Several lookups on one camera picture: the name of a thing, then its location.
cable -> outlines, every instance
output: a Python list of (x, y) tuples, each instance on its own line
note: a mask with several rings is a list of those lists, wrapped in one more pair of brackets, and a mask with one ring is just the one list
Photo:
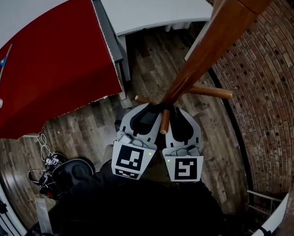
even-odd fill
[(41, 159), (43, 162), (45, 162), (44, 158), (43, 158), (43, 154), (42, 154), (42, 150), (43, 148), (46, 148), (46, 150), (49, 152), (49, 156), (52, 156), (55, 152), (51, 152), (50, 147), (47, 146), (47, 137), (45, 136), (45, 134), (41, 133), (39, 137), (37, 137), (37, 140), (41, 146), (40, 148), (40, 154), (41, 154)]

floor board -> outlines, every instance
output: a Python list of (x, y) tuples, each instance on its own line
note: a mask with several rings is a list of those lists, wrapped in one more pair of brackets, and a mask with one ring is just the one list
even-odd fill
[[(68, 158), (83, 156), (96, 169), (102, 164), (105, 146), (116, 139), (114, 121), (120, 108), (138, 105), (136, 94), (159, 102), (184, 64), (184, 56), (194, 41), (187, 30), (165, 32), (164, 28), (148, 29), (126, 37), (132, 81), (126, 85), (127, 99), (110, 96), (49, 120), (42, 132), (49, 147)], [(205, 74), (197, 83), (213, 86)], [(247, 184), (238, 143), (220, 99), (184, 95), (176, 103), (198, 122), (204, 143), (202, 179), (225, 213), (245, 208)], [(38, 188), (29, 182), (27, 172), (43, 169), (36, 138), (0, 139), (0, 178), (16, 212), (25, 226), (36, 221), (34, 199)], [(54, 205), (48, 199), (48, 208)]]

